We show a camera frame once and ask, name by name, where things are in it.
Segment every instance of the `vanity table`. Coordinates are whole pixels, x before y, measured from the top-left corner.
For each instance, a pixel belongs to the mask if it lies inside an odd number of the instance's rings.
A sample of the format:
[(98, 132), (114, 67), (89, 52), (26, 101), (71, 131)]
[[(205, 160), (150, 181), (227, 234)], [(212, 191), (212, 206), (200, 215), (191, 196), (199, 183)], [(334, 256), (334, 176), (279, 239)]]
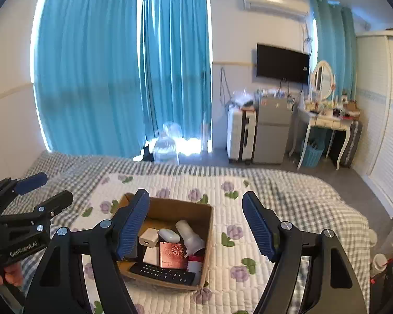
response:
[(300, 122), (300, 120), (302, 122), (305, 122), (307, 124), (307, 131), (305, 134), (305, 139), (304, 139), (304, 147), (303, 147), (303, 151), (301, 152), (301, 156), (300, 156), (300, 163), (298, 163), (298, 167), (297, 170), (300, 169), (301, 164), (303, 163), (303, 159), (304, 159), (304, 154), (305, 154), (305, 149), (307, 147), (307, 143), (308, 143), (308, 137), (310, 135), (310, 130), (312, 127), (319, 127), (319, 128), (327, 128), (327, 129), (331, 129), (332, 131), (332, 137), (329, 143), (329, 147), (326, 153), (326, 158), (329, 155), (330, 152), (330, 148), (332, 146), (333, 143), (333, 138), (335, 135), (335, 131), (345, 131), (346, 135), (345, 135), (345, 141), (344, 141), (344, 145), (341, 148), (341, 152), (339, 153), (339, 157), (338, 160), (336, 162), (336, 170), (339, 170), (339, 163), (340, 160), (342, 158), (342, 155), (344, 154), (345, 148), (348, 145), (348, 141), (350, 139), (351, 136), (351, 124), (352, 121), (351, 120), (343, 120), (337, 117), (333, 117), (333, 116), (323, 116), (323, 115), (317, 115), (315, 113), (312, 112), (308, 112), (308, 111), (304, 111), (301, 109), (298, 109), (298, 114), (296, 117), (296, 124), (294, 126), (294, 139), (292, 142), (292, 149), (290, 151), (290, 156), (294, 153), (294, 150), (296, 149), (296, 142), (297, 142), (297, 129), (298, 129), (298, 124)]

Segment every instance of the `blue plastic basket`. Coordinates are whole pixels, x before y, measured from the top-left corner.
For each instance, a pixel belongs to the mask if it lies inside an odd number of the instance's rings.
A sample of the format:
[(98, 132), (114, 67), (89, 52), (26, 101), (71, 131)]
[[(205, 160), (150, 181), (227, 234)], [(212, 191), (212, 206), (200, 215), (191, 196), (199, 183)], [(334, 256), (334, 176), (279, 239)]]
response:
[[(301, 143), (301, 151), (303, 151), (304, 141)], [(305, 167), (316, 167), (319, 163), (320, 157), (322, 157), (323, 150), (324, 150), (324, 143), (318, 143), (318, 147), (320, 149), (314, 149), (313, 146), (307, 144), (305, 149), (304, 159), (301, 166)]]

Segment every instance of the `human hand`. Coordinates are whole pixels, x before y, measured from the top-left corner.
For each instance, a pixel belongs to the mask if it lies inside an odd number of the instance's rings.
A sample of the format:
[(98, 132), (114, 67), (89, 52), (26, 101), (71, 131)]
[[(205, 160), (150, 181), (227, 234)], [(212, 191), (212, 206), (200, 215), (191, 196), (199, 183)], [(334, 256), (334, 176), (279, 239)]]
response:
[[(6, 272), (4, 277), (8, 283), (14, 285), (15, 287), (20, 287), (22, 285), (23, 275), (20, 262), (5, 267), (4, 271)], [(2, 284), (3, 278), (0, 275), (0, 285)]]

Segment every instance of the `gray floor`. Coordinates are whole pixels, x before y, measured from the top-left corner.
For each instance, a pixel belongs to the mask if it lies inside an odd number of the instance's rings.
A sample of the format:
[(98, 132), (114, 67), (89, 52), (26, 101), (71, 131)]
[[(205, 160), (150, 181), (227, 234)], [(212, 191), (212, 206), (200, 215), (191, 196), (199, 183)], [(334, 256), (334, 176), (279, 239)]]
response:
[[(281, 165), (251, 164), (248, 166), (244, 163), (230, 164), (225, 150), (214, 150), (209, 154), (180, 155), (179, 161), (181, 164), (200, 166), (267, 168), (297, 172), (295, 159), (287, 156)], [(370, 228), (376, 231), (378, 235), (379, 244), (390, 233), (393, 228), (393, 220), (390, 219), (380, 201), (353, 169), (341, 167), (336, 171), (332, 161), (323, 158), (316, 168), (302, 167), (298, 172), (321, 178), (330, 184), (348, 205), (358, 210), (368, 219)]]

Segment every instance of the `remote control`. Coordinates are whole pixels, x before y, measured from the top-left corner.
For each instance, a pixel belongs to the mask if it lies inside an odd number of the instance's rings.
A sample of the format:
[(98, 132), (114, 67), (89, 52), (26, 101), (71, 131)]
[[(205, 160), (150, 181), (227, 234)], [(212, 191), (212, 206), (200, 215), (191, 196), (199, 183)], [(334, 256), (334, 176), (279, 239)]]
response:
[(183, 285), (192, 285), (192, 281), (195, 278), (194, 272), (187, 272), (184, 269), (160, 268), (156, 265), (149, 265), (144, 262), (134, 263), (129, 270), (137, 275)]

